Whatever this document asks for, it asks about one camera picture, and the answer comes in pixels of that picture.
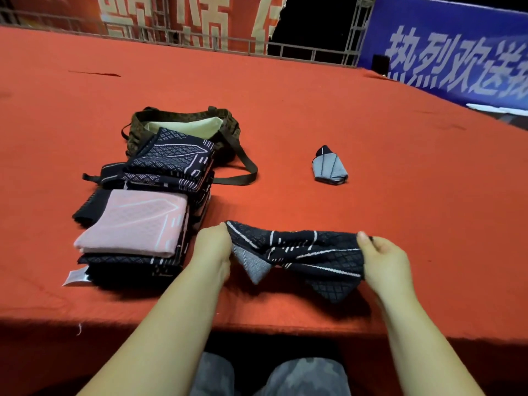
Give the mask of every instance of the person's left hand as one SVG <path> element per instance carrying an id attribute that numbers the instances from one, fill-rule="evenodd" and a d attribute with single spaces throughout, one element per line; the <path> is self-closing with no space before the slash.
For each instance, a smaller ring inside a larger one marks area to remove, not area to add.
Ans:
<path id="1" fill-rule="evenodd" d="M 229 277 L 231 237 L 224 222 L 201 229 L 196 236 L 191 262 L 207 270 L 218 270 L 223 281 Z"/>

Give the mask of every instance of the forearm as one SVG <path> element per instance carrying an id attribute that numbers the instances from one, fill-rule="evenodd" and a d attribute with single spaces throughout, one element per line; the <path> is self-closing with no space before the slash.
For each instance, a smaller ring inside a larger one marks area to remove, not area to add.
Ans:
<path id="1" fill-rule="evenodd" d="M 222 284 L 221 272 L 191 261 L 80 394 L 188 394 Z"/>
<path id="2" fill-rule="evenodd" d="M 384 303 L 384 317 L 394 364 L 406 396 L 483 396 L 416 298 Z"/>

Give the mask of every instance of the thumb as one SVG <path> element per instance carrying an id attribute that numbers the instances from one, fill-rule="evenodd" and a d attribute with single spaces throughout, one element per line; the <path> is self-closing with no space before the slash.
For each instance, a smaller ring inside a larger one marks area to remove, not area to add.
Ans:
<path id="1" fill-rule="evenodd" d="M 357 234 L 357 243 L 363 252 L 365 257 L 373 257 L 378 253 L 370 238 L 366 235 L 365 232 L 359 232 Z"/>

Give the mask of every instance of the finger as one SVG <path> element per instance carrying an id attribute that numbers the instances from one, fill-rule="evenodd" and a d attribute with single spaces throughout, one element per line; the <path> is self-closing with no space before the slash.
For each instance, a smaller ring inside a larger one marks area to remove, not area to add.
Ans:
<path id="1" fill-rule="evenodd" d="M 365 257 L 374 256 L 378 253 L 365 232 L 359 232 L 357 234 L 357 239 L 357 243 Z"/>
<path id="2" fill-rule="evenodd" d="M 385 238 L 379 238 L 377 236 L 373 238 L 372 243 L 374 247 L 376 248 L 376 250 L 381 254 L 388 253 L 394 248 L 398 247 L 394 243 L 392 243 L 390 240 L 385 239 Z"/>

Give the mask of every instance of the white tag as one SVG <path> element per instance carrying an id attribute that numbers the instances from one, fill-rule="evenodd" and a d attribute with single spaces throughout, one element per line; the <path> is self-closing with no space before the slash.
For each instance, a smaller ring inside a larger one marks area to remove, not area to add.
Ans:
<path id="1" fill-rule="evenodd" d="M 87 269 L 88 269 L 88 266 L 84 266 L 78 270 L 70 271 L 68 278 L 66 278 L 66 282 L 64 282 L 62 285 L 63 286 L 91 286 L 92 282 L 88 279 L 88 275 L 86 275 Z"/>

